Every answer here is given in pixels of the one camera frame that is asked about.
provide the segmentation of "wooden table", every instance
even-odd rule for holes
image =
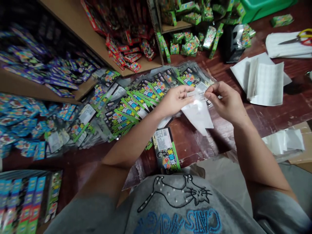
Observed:
[[[250,23],[250,26],[256,30],[256,36],[252,39],[252,46],[245,50],[242,59],[265,52],[265,39],[270,33],[296,32],[311,28],[311,6],[312,2],[310,0],[300,1],[288,9]],[[272,28],[269,21],[273,16],[288,13],[291,13],[295,19],[292,24]],[[273,59],[275,63],[285,63],[285,72],[292,79],[292,83],[284,87],[283,105],[276,107],[249,104],[246,101],[246,95],[242,88],[230,71],[232,65],[223,64],[218,51],[213,59],[208,59],[207,52],[199,51],[195,58],[172,55],[171,60],[173,65],[186,60],[194,60],[202,68],[208,68],[217,81],[224,81],[241,93],[247,113],[261,137],[312,119],[312,83],[308,78],[304,77],[306,71],[312,70],[312,59]],[[208,139],[204,139],[196,132],[195,128],[184,115],[170,123],[175,147],[182,167],[235,148],[233,126],[220,118],[213,107],[209,110],[214,123],[214,129],[208,130]],[[51,167],[64,169],[64,178],[58,205],[58,210],[61,210],[70,202],[95,169],[100,159],[106,155],[112,146],[113,143],[104,143],[94,146],[91,149],[68,152],[63,157],[35,162],[32,162],[31,158],[24,158],[18,152],[15,152],[3,160],[3,169],[4,171]],[[136,164],[136,167],[134,166],[130,170],[125,188],[132,187],[146,176],[157,173],[157,163],[153,148],[149,151],[144,151]]]

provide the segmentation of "finger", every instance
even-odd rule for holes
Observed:
[[[186,106],[187,104],[190,104],[193,101],[194,101],[193,97],[187,97],[187,98],[182,99],[182,104],[183,104],[183,106]]]
[[[216,106],[216,107],[221,107],[222,106],[222,102],[220,101],[220,99],[214,93],[209,93],[209,92],[206,91],[205,97],[209,101],[211,101],[214,106]]]
[[[176,89],[177,91],[179,91],[180,93],[183,92],[191,92],[194,91],[195,88],[192,86],[188,86],[188,85],[179,85],[178,87],[175,87],[174,89]]]
[[[186,92],[182,92],[179,94],[179,98],[186,98],[186,97],[187,97]]]
[[[224,96],[228,92],[231,92],[233,89],[223,81],[215,83],[208,87],[206,92],[208,93],[219,93],[221,96]]]

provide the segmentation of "green plastic bin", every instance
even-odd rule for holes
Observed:
[[[241,0],[246,15],[243,23],[250,23],[296,4],[298,0]]]

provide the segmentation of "gray t-shirt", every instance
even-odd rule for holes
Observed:
[[[192,175],[146,178],[116,209],[107,195],[74,199],[46,234],[305,233],[311,221],[291,197],[257,194],[253,218],[207,180]]]

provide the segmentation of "person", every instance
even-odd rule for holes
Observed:
[[[234,126],[241,171],[252,201],[253,218],[208,181],[194,175],[147,177],[117,208],[130,168],[159,122],[193,99],[190,86],[171,88],[159,105],[103,158],[75,198],[46,230],[50,233],[305,233],[311,221],[270,150],[247,115],[240,95],[224,82],[205,96]]]

